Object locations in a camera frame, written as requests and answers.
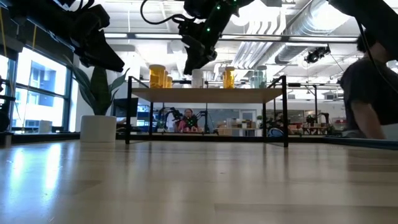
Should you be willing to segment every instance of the silver ventilation duct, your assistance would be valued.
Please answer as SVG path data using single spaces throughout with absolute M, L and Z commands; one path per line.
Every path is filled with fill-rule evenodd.
M 325 0 L 313 0 L 310 5 L 298 16 L 296 21 L 286 29 L 285 35 L 329 35 L 349 19 L 328 5 Z M 307 47 L 286 46 L 274 43 L 265 53 L 261 63 L 275 57 L 275 63 L 288 64 Z

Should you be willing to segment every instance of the yellow jar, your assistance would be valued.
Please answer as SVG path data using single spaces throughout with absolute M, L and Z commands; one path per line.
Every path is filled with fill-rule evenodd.
M 225 72 L 223 74 L 223 83 L 224 88 L 234 88 L 235 83 L 235 68 L 234 67 L 226 67 Z
M 166 81 L 166 88 L 171 88 L 173 85 L 173 78 L 168 76 Z
M 166 68 L 163 65 L 149 65 L 150 70 L 150 87 L 162 88 L 164 83 L 164 75 Z

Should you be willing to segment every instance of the wooden floor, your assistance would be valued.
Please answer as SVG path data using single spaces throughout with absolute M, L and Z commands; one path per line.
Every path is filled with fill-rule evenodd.
M 398 152 L 76 141 L 0 149 L 0 223 L 398 222 Z

